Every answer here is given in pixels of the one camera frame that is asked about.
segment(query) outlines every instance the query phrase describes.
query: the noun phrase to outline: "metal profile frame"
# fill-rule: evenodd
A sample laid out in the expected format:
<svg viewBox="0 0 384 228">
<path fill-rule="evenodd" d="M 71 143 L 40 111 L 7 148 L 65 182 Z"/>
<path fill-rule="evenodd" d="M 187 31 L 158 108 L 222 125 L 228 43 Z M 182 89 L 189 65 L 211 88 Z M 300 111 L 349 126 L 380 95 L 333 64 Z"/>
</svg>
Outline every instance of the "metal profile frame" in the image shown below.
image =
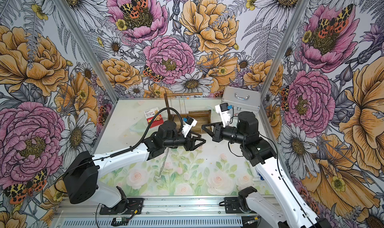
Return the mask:
<svg viewBox="0 0 384 228">
<path fill-rule="evenodd" d="M 70 31 L 72 32 L 76 41 L 81 46 L 85 56 L 88 58 L 100 81 L 103 83 L 104 88 L 107 91 L 109 97 L 111 98 L 113 105 L 116 105 L 118 101 L 118 96 L 116 95 L 116 92 L 113 90 L 111 83 L 108 81 L 103 69 L 101 68 L 101 65 L 96 55 L 93 53 L 87 39 L 85 38 L 85 35 L 80 28 L 80 25 L 75 20 L 73 11 L 68 6 L 66 0 L 53 0 L 53 2 L 60 11 L 60 14 L 64 17 Z"/>
<path fill-rule="evenodd" d="M 264 84 L 262 86 L 261 90 L 261 100 L 264 99 L 264 96 L 266 95 L 266 92 L 268 91 L 269 87 L 271 86 L 273 77 L 275 76 L 277 69 L 279 68 L 279 64 L 281 62 L 281 59 L 283 58 L 283 55 L 288 48 L 289 41 L 291 37 L 293 36 L 295 29 L 297 28 L 298 23 L 300 22 L 305 9 L 308 6 L 310 0 L 299 0 L 297 2 L 296 9 L 293 13 L 292 19 L 290 20 L 287 29 L 285 30 L 285 33 L 283 35 L 283 39 L 280 42 L 279 48 L 276 51 L 275 57 L 272 60 L 271 69 L 268 72 L 268 75 L 265 78 Z"/>
<path fill-rule="evenodd" d="M 226 214 L 225 207 L 219 206 L 219 202 L 224 197 L 231 196 L 165 196 L 165 197 L 142 197 L 144 198 L 141 218 L 159 218 L 159 217 L 233 217 L 248 216 L 255 213 Z M 271 204 L 281 210 L 280 204 L 273 195 L 262 195 Z M 98 204 L 91 201 L 84 201 L 80 204 L 71 204 L 68 197 L 61 202 L 51 227 L 61 227 L 66 218 L 91 218 L 95 219 L 96 208 Z M 97 215 L 97 219 L 102 220 L 121 215 Z"/>
</svg>

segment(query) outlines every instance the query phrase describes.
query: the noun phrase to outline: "black cable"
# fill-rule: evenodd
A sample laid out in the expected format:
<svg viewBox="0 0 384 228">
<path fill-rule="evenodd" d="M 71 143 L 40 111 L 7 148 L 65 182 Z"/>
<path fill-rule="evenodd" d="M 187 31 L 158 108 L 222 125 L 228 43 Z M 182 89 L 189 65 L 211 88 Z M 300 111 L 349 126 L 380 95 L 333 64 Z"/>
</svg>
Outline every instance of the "black cable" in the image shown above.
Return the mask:
<svg viewBox="0 0 384 228">
<path fill-rule="evenodd" d="M 118 155 L 127 153 L 127 152 L 129 152 L 129 151 L 134 150 L 136 147 L 138 147 L 139 144 L 142 143 L 143 140 L 145 139 L 145 136 L 147 135 L 148 130 L 150 129 L 150 127 L 151 127 L 153 121 L 155 121 L 155 118 L 156 118 L 161 112 L 163 112 L 164 110 L 172 110 L 172 111 L 174 111 L 174 112 L 176 113 L 176 115 L 179 117 L 179 119 L 180 119 L 180 130 L 178 131 L 178 133 L 180 133 L 181 130 L 183 129 L 183 119 L 182 119 L 181 115 L 180 115 L 180 114 L 177 112 L 177 110 L 175 110 L 174 108 L 172 108 L 172 107 L 165 107 L 165 108 L 159 110 L 159 112 L 157 112 L 156 115 L 152 118 L 152 120 L 151 120 L 151 122 L 149 123 L 149 125 L 147 126 L 147 129 L 145 130 L 143 136 L 140 138 L 140 140 L 139 140 L 134 146 L 130 146 L 128 149 L 125 149 L 125 150 L 122 150 L 122 151 L 113 153 L 113 154 L 110 155 L 110 157 L 115 157 L 115 156 L 118 156 Z"/>
<path fill-rule="evenodd" d="M 60 179 L 61 177 L 63 177 L 65 174 L 70 173 L 71 171 L 73 171 L 74 169 L 76 169 L 76 168 L 78 168 L 78 167 L 80 167 L 80 166 L 82 166 L 82 165 L 91 163 L 91 162 L 93 162 L 93 161 L 102 160 L 102 159 L 105 159 L 105 158 L 108 158 L 108 157 L 109 157 L 109 156 L 107 156 L 107 157 L 101 157 L 101 158 L 98 158 L 98 159 L 95 159 L 95 160 L 90 160 L 90 161 L 88 161 L 88 162 L 85 162 L 85 163 L 83 163 L 83 164 L 81 164 L 81 165 L 76 166 L 75 168 L 72 168 L 72 169 L 70 169 L 70 170 L 65 171 L 64 173 L 62 173 L 61 175 L 59 175 L 59 177 L 57 177 L 57 178 L 55 179 L 55 182 L 53 183 L 53 186 L 55 187 L 55 190 L 58 191 L 58 192 L 64 193 L 64 194 L 68 194 L 67 192 L 61 191 L 61 190 L 59 190 L 59 189 L 56 187 L 56 183 L 59 181 L 59 179 Z"/>
<path fill-rule="evenodd" d="M 97 210 L 99 209 L 100 203 L 97 205 L 96 212 L 95 212 L 95 221 L 96 221 L 96 226 L 97 228 L 100 228 L 99 225 L 97 224 Z"/>
<path fill-rule="evenodd" d="M 228 149 L 229 149 L 229 151 L 230 151 L 232 154 L 234 154 L 235 156 L 237 156 L 237 157 L 244 157 L 243 155 L 240 156 L 240 155 L 237 155 L 237 154 L 235 154 L 235 153 L 232 152 L 231 147 L 229 146 L 229 141 L 228 141 Z"/>
<path fill-rule="evenodd" d="M 229 124 L 232 124 L 234 117 L 235 117 L 235 110 L 233 109 L 233 106 L 232 106 L 232 117 L 231 117 L 231 122 L 229 122 Z"/>
<path fill-rule="evenodd" d="M 303 209 L 303 207 L 301 206 L 300 202 L 296 199 L 295 195 L 293 194 L 293 192 L 292 192 L 291 189 L 289 188 L 288 184 L 285 182 L 285 180 L 284 180 L 284 178 L 283 178 L 283 175 L 281 174 L 280 167 L 279 167 L 279 152 L 278 152 L 278 150 L 277 150 L 277 147 L 276 147 L 275 143 L 274 143 L 271 139 L 265 137 L 264 135 L 262 135 L 262 134 L 260 134 L 260 135 L 261 135 L 262 137 L 264 137 L 264 138 L 270 140 L 270 141 L 272 142 L 273 146 L 275 147 L 275 149 L 276 149 L 276 154 L 277 154 L 277 159 L 276 159 L 276 162 L 277 162 L 277 169 L 278 169 L 278 171 L 279 171 L 280 177 L 281 177 L 281 179 L 283 180 L 285 186 L 288 188 L 288 190 L 289 190 L 289 192 L 291 193 L 291 195 L 295 198 L 295 201 L 296 201 L 297 204 L 300 206 L 300 209 L 301 209 L 301 210 L 304 212 L 304 214 L 306 215 L 307 213 L 304 211 L 304 209 Z M 310 219 L 308 216 L 306 216 L 306 217 L 307 217 L 307 219 L 310 221 L 310 223 L 313 225 L 313 227 L 315 227 L 315 226 L 314 226 L 314 223 L 311 221 L 311 219 Z"/>
</svg>

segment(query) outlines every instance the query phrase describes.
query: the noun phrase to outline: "yellow peony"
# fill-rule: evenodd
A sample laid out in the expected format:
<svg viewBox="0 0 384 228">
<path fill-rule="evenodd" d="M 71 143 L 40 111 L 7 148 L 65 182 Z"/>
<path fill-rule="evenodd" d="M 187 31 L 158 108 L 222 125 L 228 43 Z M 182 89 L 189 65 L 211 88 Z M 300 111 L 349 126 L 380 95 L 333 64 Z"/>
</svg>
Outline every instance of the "yellow peony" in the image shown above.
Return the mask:
<svg viewBox="0 0 384 228">
<path fill-rule="evenodd" d="M 225 14 L 226 8 L 217 0 L 199 0 L 197 5 L 188 0 L 184 4 L 179 21 L 189 30 L 186 34 L 196 34 L 199 38 L 199 51 L 222 55 L 236 44 L 239 25 L 235 17 L 223 20 L 219 25 L 213 24 L 220 15 Z"/>
</svg>

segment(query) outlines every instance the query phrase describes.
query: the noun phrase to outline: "pink rose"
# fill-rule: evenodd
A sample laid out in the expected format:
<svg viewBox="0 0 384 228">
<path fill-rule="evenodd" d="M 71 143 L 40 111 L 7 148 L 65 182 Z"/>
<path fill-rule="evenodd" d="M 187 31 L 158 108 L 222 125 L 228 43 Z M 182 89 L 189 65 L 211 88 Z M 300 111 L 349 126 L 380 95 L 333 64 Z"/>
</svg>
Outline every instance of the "pink rose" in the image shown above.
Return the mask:
<svg viewBox="0 0 384 228">
<path fill-rule="evenodd" d="M 176 78 L 194 71 L 192 49 L 171 36 L 158 37 L 143 52 L 147 58 L 146 65 L 155 74 L 164 76 L 164 83 L 173 84 Z"/>
<path fill-rule="evenodd" d="M 223 161 L 227 161 L 227 156 L 225 154 L 221 154 L 220 159 L 222 159 Z"/>
<path fill-rule="evenodd" d="M 193 195 L 192 187 L 187 183 L 178 184 L 175 187 L 175 195 Z"/>
<path fill-rule="evenodd" d="M 177 172 L 179 175 L 181 175 L 181 174 L 183 173 L 183 169 L 180 168 L 180 167 L 178 167 L 178 168 L 176 169 L 176 172 Z"/>
<path fill-rule="evenodd" d="M 0 111 L 0 185 L 3 189 L 25 184 L 46 169 L 55 173 L 62 163 L 58 155 L 60 115 L 37 102 L 24 102 L 18 108 Z"/>
<path fill-rule="evenodd" d="M 318 70 L 306 73 L 301 70 L 289 85 L 289 110 L 284 118 L 313 138 L 320 135 L 333 118 L 335 101 L 331 96 L 331 83 L 328 77 Z"/>
<path fill-rule="evenodd" d="M 141 169 L 132 169 L 127 177 L 127 185 L 133 189 L 140 189 L 148 181 L 148 172 Z"/>
<path fill-rule="evenodd" d="M 233 191 L 234 182 L 228 174 L 218 171 L 207 178 L 208 193 L 212 195 L 227 195 Z"/>
</svg>

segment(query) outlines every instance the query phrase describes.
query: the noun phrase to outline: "pink peony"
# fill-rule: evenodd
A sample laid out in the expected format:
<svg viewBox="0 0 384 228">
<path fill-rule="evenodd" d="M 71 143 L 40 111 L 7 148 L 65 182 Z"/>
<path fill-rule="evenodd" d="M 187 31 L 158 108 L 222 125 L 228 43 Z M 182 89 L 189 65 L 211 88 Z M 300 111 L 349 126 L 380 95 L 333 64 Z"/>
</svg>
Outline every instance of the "pink peony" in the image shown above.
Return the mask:
<svg viewBox="0 0 384 228">
<path fill-rule="evenodd" d="M 318 23 L 320 19 L 332 20 L 342 9 L 329 10 L 328 6 L 320 5 L 304 27 L 302 43 L 296 49 L 295 57 L 307 63 L 313 69 L 321 69 L 329 73 L 341 65 L 353 52 L 357 42 L 352 42 L 359 19 L 355 18 L 355 6 L 349 16 L 347 26 L 340 32 L 329 32 L 325 38 L 319 37 Z"/>
<path fill-rule="evenodd" d="M 55 173 L 61 162 L 60 115 L 37 102 L 24 102 L 17 109 L 0 111 L 0 185 L 26 183 L 47 169 Z"/>
<path fill-rule="evenodd" d="M 289 85 L 288 105 L 284 115 L 288 125 L 294 123 L 310 138 L 321 134 L 335 109 L 328 77 L 318 70 L 308 73 L 299 71 Z"/>
<path fill-rule="evenodd" d="M 164 76 L 162 81 L 167 84 L 173 84 L 176 78 L 192 73 L 195 67 L 193 51 L 188 44 L 170 36 L 155 39 L 143 52 L 146 65 L 155 74 Z"/>
<path fill-rule="evenodd" d="M 123 33 L 122 42 L 131 45 L 151 40 L 167 31 L 168 12 L 166 6 L 160 5 L 157 0 L 148 0 L 148 7 L 140 13 L 141 17 L 132 19 L 128 13 L 120 8 L 124 4 L 130 4 L 132 0 L 107 0 L 109 21 L 118 23 L 116 30 Z"/>
</svg>

